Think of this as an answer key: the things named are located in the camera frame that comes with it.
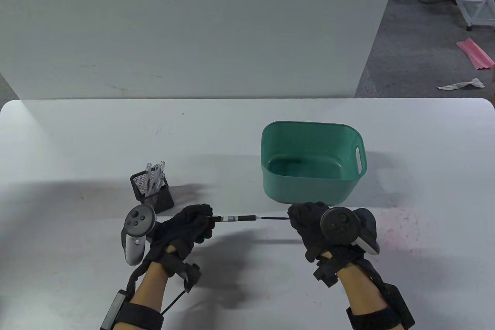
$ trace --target black glove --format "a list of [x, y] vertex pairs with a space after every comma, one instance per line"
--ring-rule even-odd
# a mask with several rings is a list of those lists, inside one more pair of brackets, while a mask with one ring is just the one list
[[348, 263], [362, 258], [364, 251], [357, 246], [334, 245], [323, 236], [320, 220], [327, 210], [328, 206], [323, 202], [306, 202], [290, 206], [287, 214], [290, 217], [290, 225], [302, 237], [302, 242], [307, 249], [306, 259], [309, 262], [315, 259], [321, 260], [321, 254], [329, 251], [336, 268], [339, 266], [343, 268]]
[[148, 235], [152, 243], [144, 261], [157, 261], [169, 245], [175, 248], [174, 254], [184, 260], [191, 253], [195, 242], [200, 244], [212, 236], [212, 229], [215, 228], [212, 215], [212, 207], [207, 204], [191, 205], [172, 219], [157, 222], [154, 231]]

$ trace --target gray concrete floor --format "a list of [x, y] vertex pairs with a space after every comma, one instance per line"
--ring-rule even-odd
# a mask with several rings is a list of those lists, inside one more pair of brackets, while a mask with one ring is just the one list
[[[456, 45], [469, 37], [495, 59], [493, 28], [474, 26], [471, 32], [466, 31], [454, 3], [425, 5], [417, 0], [389, 0], [356, 97], [492, 98], [493, 71], [476, 70]], [[436, 88], [474, 77], [486, 88], [453, 91]], [[0, 108], [13, 99], [17, 99], [16, 94], [0, 75]]]

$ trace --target forearm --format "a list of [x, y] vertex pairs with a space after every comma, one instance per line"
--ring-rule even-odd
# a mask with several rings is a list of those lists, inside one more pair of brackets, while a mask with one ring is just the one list
[[[150, 307], [161, 312], [163, 293], [167, 284], [168, 276], [161, 264], [152, 262], [148, 268], [143, 281], [131, 299], [131, 303]], [[141, 330], [128, 323], [117, 323], [114, 330]]]
[[[332, 258], [328, 252], [322, 255], [329, 259]], [[388, 304], [378, 288], [360, 267], [349, 264], [339, 270], [337, 276], [345, 289], [354, 316], [377, 312], [387, 307]], [[398, 325], [391, 330], [404, 330], [404, 328]]]

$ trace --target pink cloth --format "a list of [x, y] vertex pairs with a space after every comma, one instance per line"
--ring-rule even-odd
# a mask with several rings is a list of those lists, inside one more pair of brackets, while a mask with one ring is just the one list
[[471, 38], [468, 38], [466, 41], [458, 42], [457, 46], [467, 54], [477, 70], [492, 68], [495, 65], [492, 58], [490, 58], [488, 54], [481, 49], [481, 47], [471, 40]]

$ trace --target basket handle hole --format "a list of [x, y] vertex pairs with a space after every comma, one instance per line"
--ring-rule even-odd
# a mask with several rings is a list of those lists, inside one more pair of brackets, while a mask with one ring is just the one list
[[361, 164], [361, 155], [359, 154], [359, 147], [356, 147], [356, 161], [357, 161], [357, 174], [361, 174], [361, 171], [363, 171], [363, 165]]

